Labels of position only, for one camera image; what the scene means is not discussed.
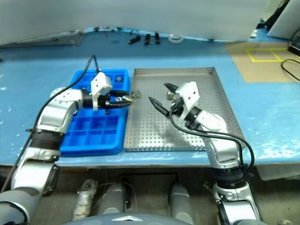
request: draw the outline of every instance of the yellow tape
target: yellow tape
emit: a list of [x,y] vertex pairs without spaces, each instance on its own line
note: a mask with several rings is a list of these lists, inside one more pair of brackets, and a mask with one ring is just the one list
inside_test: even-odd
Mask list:
[[[245,49],[248,56],[250,57],[250,59],[252,60],[252,62],[283,62],[284,60],[282,60],[275,52],[274,50],[285,50],[286,51],[286,48],[246,48]],[[276,60],[256,60],[250,51],[255,51],[255,50],[265,50],[265,51],[270,51],[275,57],[276,57]]]

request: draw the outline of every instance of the tape roll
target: tape roll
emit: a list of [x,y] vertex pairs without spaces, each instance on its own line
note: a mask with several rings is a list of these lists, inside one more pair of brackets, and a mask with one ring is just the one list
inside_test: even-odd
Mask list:
[[184,39],[183,36],[176,36],[172,34],[168,36],[168,41],[173,44],[180,44],[181,42],[183,42],[183,39]]

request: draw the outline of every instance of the black cable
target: black cable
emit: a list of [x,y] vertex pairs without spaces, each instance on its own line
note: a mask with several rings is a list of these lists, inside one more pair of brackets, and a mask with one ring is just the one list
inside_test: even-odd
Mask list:
[[287,42],[287,47],[291,47],[294,43],[300,41],[300,30],[297,30],[293,35],[292,38]]
[[285,72],[287,72],[289,75],[291,75],[293,78],[295,78],[297,81],[300,82],[300,78],[297,78],[294,74],[292,74],[290,71],[288,71],[288,70],[283,66],[283,64],[284,64],[285,62],[288,62],[288,61],[297,62],[298,64],[300,64],[300,62],[298,62],[298,61],[296,61],[296,60],[292,60],[292,59],[287,59],[287,60],[284,60],[283,62],[281,62],[281,64],[280,64],[281,68],[282,68]]
[[[228,133],[222,133],[222,132],[204,131],[204,130],[198,130],[198,129],[197,129],[196,131],[198,131],[198,132],[200,132],[200,133],[205,133],[205,134],[226,135],[226,136],[229,136],[229,137],[236,138],[236,139],[238,139],[239,141],[243,142],[243,143],[247,146],[247,148],[249,149],[250,156],[251,156],[251,162],[250,162],[250,165],[249,165],[249,169],[250,169],[251,167],[253,167],[254,161],[255,161],[254,152],[253,152],[253,149],[252,149],[251,145],[250,145],[245,139],[243,139],[243,138],[241,138],[241,137],[239,137],[239,136],[237,136],[237,135],[228,134]],[[241,164],[243,165],[243,164],[244,164],[244,160],[243,160],[243,152],[240,151],[239,154],[240,154],[240,162],[241,162]]]
[[92,61],[92,59],[94,59],[94,61],[95,61],[95,66],[96,66],[96,69],[97,69],[97,73],[100,72],[101,70],[99,70],[99,67],[98,67],[98,64],[97,64],[96,56],[95,56],[95,55],[92,55],[92,56],[89,58],[87,64],[85,65],[85,68],[84,68],[82,74],[81,74],[81,75],[80,75],[73,83],[71,83],[70,85],[68,85],[67,87],[63,88],[62,90],[60,90],[59,92],[57,92],[55,95],[53,95],[52,97],[50,97],[50,98],[44,103],[44,105],[41,107],[41,109],[39,110],[39,112],[38,112],[38,114],[37,114],[37,117],[36,117],[36,120],[35,120],[35,122],[34,122],[33,128],[32,128],[32,130],[31,130],[31,132],[30,132],[30,135],[29,135],[29,137],[27,138],[27,141],[26,141],[26,143],[24,144],[24,146],[23,146],[23,148],[22,148],[22,150],[21,150],[21,152],[20,152],[20,154],[19,154],[17,160],[15,161],[13,167],[11,168],[11,170],[10,170],[10,172],[9,172],[9,174],[8,174],[8,176],[7,176],[7,178],[6,178],[5,182],[4,182],[4,184],[3,184],[3,187],[2,187],[0,193],[4,192],[4,191],[7,189],[8,184],[9,184],[9,182],[10,182],[10,180],[11,180],[11,178],[12,178],[14,172],[15,172],[15,169],[17,168],[17,166],[18,166],[18,164],[19,164],[19,162],[20,162],[20,160],[21,160],[21,158],[22,158],[22,156],[23,156],[23,154],[24,154],[24,152],[25,152],[25,150],[26,150],[26,148],[27,148],[27,145],[29,144],[29,141],[32,139],[32,136],[33,136],[34,132],[35,132],[36,129],[37,129],[38,120],[39,120],[39,118],[40,118],[40,116],[41,116],[43,110],[45,109],[45,107],[46,107],[46,106],[47,106],[47,105],[48,105],[55,97],[57,97],[58,95],[60,95],[60,94],[63,93],[64,91],[68,90],[69,88],[73,87],[75,84],[77,84],[77,83],[81,80],[81,78],[85,75],[86,71],[88,70],[88,68],[89,68],[89,66],[90,66],[90,62]]
[[242,155],[242,147],[241,147],[241,143],[238,140],[244,142],[246,144],[246,146],[249,148],[249,151],[250,151],[250,155],[251,155],[251,163],[249,165],[249,169],[251,169],[251,167],[253,167],[254,165],[254,161],[255,161],[255,157],[254,157],[254,153],[253,153],[253,150],[250,146],[250,144],[248,142],[246,142],[244,139],[236,136],[236,135],[232,135],[232,134],[228,134],[228,133],[221,133],[221,132],[214,132],[214,131],[203,131],[203,130],[196,130],[197,132],[193,132],[193,131],[189,131],[189,130],[185,130],[181,127],[179,127],[173,120],[172,118],[172,115],[173,115],[173,109],[170,110],[169,112],[169,118],[170,118],[170,121],[171,123],[173,124],[174,127],[176,127],[178,130],[184,132],[184,133],[187,133],[187,134],[190,134],[190,135],[196,135],[196,136],[200,136],[200,137],[208,137],[208,138],[217,138],[217,139],[223,139],[223,140],[229,140],[229,141],[233,141],[235,143],[237,143],[238,147],[239,147],[239,154],[240,154],[240,162],[241,164],[243,165],[243,155]]

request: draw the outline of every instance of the white robotic arm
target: white robotic arm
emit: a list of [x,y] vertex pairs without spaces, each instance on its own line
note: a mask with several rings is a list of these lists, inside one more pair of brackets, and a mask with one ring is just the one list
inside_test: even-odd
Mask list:
[[[247,182],[247,170],[241,162],[242,156],[239,155],[241,144],[236,138],[233,138],[235,136],[228,134],[225,120],[217,114],[201,110],[196,106],[200,96],[195,82],[184,83],[180,87],[170,83],[166,83],[165,86],[177,95],[177,100],[174,100],[170,111],[166,110],[157,100],[151,97],[149,99],[154,107],[168,117],[177,129],[203,137],[210,165],[216,178],[213,196],[219,209],[220,224],[236,225],[248,219],[261,221]],[[185,130],[176,125],[172,118],[173,115],[185,121],[185,126],[189,130],[197,132]]]
[[[83,77],[87,67],[77,81]],[[0,225],[29,224],[39,199],[53,192],[59,175],[59,166],[55,162],[60,157],[60,145],[72,116],[78,110],[84,107],[93,110],[101,108],[109,113],[111,108],[131,105],[131,99],[125,97],[129,93],[111,88],[110,78],[98,70],[91,81],[91,93],[86,89],[68,87],[55,89],[51,93],[31,131],[29,146],[25,144],[24,154],[11,180],[11,189],[5,191],[4,186],[4,192],[1,191]],[[123,98],[122,101],[111,102],[111,96]]]

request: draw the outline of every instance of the metal tray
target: metal tray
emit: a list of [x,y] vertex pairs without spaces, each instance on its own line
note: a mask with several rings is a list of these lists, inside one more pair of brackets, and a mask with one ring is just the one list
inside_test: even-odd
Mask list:
[[[206,150],[202,138],[175,129],[148,99],[153,97],[169,109],[172,101],[166,99],[164,83],[180,86],[190,81],[197,82],[198,107],[222,116],[228,132],[243,137],[214,67],[135,69],[132,90],[139,90],[141,97],[134,98],[129,109],[124,141],[126,151]],[[178,119],[175,122],[184,127],[184,122]]]
[[0,48],[19,48],[34,46],[52,46],[52,45],[79,45],[83,38],[83,32],[80,30],[51,34],[44,37],[27,39],[6,45],[0,45]]

